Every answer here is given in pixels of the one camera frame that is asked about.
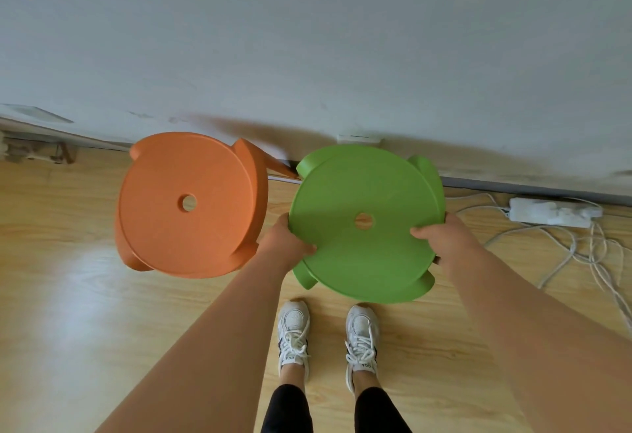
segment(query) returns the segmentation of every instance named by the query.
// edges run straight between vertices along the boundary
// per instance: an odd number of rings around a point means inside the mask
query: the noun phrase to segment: hand
[[[316,245],[310,245],[288,229],[288,214],[282,214],[264,235],[257,255],[269,255],[281,262],[285,272],[292,270],[303,257],[316,253]]]
[[[443,262],[451,262],[472,248],[483,248],[465,223],[450,213],[446,214],[445,223],[413,227],[410,233],[415,238],[428,240],[432,250],[440,257],[439,265]]]

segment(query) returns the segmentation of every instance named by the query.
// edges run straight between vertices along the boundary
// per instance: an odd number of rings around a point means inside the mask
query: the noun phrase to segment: orange stool seat
[[[257,251],[268,200],[267,168],[287,166],[252,143],[168,132],[137,142],[122,183],[115,239],[134,270],[185,278],[224,275]],[[195,208],[182,202],[193,196]]]

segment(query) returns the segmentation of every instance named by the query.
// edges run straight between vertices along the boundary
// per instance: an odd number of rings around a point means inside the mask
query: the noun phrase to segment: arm
[[[453,214],[411,233],[440,257],[535,431],[632,431],[632,342],[524,280]]]
[[[314,252],[281,216],[257,254],[97,433],[251,432],[281,283]]]

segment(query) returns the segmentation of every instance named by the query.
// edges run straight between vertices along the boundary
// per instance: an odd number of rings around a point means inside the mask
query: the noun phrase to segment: ankle
[[[281,366],[279,385],[294,385],[305,391],[305,367],[298,363],[288,363]]]
[[[367,388],[371,388],[376,386],[377,388],[382,388],[380,382],[377,379],[377,375],[373,372],[367,371],[357,371],[352,373],[353,379],[353,391],[357,397]]]

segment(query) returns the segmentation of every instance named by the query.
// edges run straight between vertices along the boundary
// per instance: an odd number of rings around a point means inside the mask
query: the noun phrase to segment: plastic stool
[[[134,270],[185,278],[217,277],[257,251],[268,201],[267,168],[287,166],[244,139],[232,146],[189,132],[137,142],[122,183],[115,239]],[[193,196],[195,208],[183,201]]]
[[[309,289],[321,282],[360,301],[397,303],[427,293],[435,253],[413,226],[442,223],[446,200],[431,162],[381,149],[333,145],[297,167],[303,178],[289,213],[292,232],[318,251],[294,269]],[[369,229],[356,227],[360,213]]]

